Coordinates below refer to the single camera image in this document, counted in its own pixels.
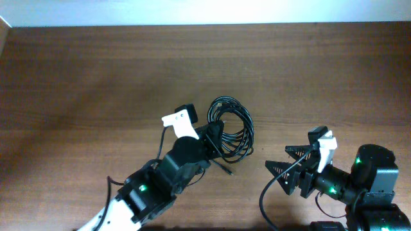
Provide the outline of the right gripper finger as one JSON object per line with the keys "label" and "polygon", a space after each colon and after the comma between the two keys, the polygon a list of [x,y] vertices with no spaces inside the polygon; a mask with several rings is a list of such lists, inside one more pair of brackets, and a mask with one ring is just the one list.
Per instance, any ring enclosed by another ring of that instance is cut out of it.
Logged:
{"label": "right gripper finger", "polygon": [[265,192],[268,191],[268,189],[274,182],[278,182],[287,195],[291,195],[294,192],[295,188],[297,187],[297,181],[300,175],[300,172],[298,170],[298,161],[295,161],[294,163],[288,163],[267,160],[265,162],[265,167],[274,176],[274,178],[271,179],[269,183],[267,183]]}
{"label": "right gripper finger", "polygon": [[302,145],[302,146],[285,146],[285,152],[295,160],[299,160],[304,157],[303,160],[308,160],[313,151],[312,146]]}

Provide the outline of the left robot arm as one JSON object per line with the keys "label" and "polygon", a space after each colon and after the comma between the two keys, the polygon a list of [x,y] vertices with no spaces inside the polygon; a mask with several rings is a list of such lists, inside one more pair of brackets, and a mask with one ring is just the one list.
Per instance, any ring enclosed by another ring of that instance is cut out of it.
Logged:
{"label": "left robot arm", "polygon": [[151,159],[131,174],[105,206],[80,230],[139,230],[173,206],[177,196],[203,176],[221,151],[224,122],[219,120],[197,128],[199,138],[178,138],[162,159]]}

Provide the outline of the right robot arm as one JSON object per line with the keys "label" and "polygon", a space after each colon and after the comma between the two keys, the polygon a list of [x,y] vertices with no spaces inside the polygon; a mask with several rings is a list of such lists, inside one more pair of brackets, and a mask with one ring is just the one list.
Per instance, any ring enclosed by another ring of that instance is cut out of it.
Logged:
{"label": "right robot arm", "polygon": [[338,221],[314,221],[310,230],[410,230],[410,220],[393,203],[399,169],[393,151],[376,144],[358,148],[350,172],[332,163],[320,169],[320,145],[286,146],[293,163],[266,161],[266,168],[287,195],[296,188],[308,198],[319,195],[345,204],[345,225]]}

